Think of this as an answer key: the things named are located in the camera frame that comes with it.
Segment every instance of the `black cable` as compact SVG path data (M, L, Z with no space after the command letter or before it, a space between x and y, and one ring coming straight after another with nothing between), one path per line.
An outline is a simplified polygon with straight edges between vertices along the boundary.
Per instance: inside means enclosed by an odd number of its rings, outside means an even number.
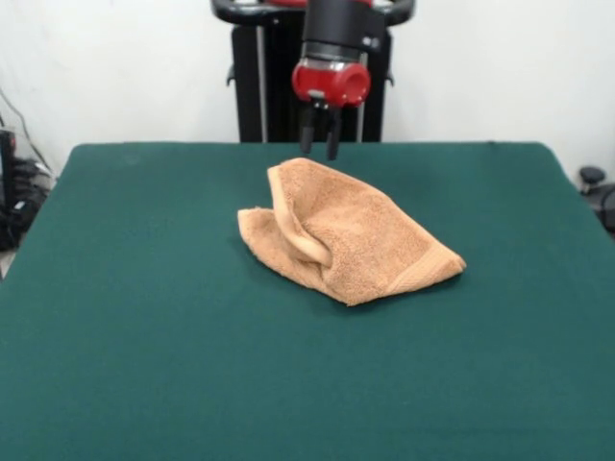
M608 191L606 191L606 193L603 195L603 199L600 200L600 210L601 210L601 217L602 217L602 221L603 221L603 225L608 228L608 226L606 225L606 201L610 198L611 195L615 195L615 185L613 185L610 189L608 189Z
M12 110L14 112L15 115L17 115L17 117L19 117L19 120L21 121L21 127L23 128L23 133L26 136L26 139L28 140L28 142L30 143L30 146L32 147L32 150L35 151L35 154L37 155L38 159L41 161L41 163L43 165L45 165L45 167L49 170L51 170L51 167L49 166L49 163L47 163L47 160L45 160L45 157L40 153L40 151L37 149L37 146L35 145L35 143L32 141L32 139L30 138L30 132L28 131L28 124L26 124L26 118L23 116L23 114L19 111L18 108L16 108L13 103L11 102L11 100L9 99L9 97L7 96L7 94L4 92L4 89L2 89L2 86L0 86L0 98L2 98L2 100L5 102L5 104L9 107L10 110Z

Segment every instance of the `table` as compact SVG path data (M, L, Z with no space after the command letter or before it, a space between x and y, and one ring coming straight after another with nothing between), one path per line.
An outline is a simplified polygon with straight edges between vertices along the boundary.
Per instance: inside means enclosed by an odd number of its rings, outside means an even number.
M615 245L548 148L342 146L468 263L356 308L239 237L296 153L75 149L0 286L1 459L615 459Z

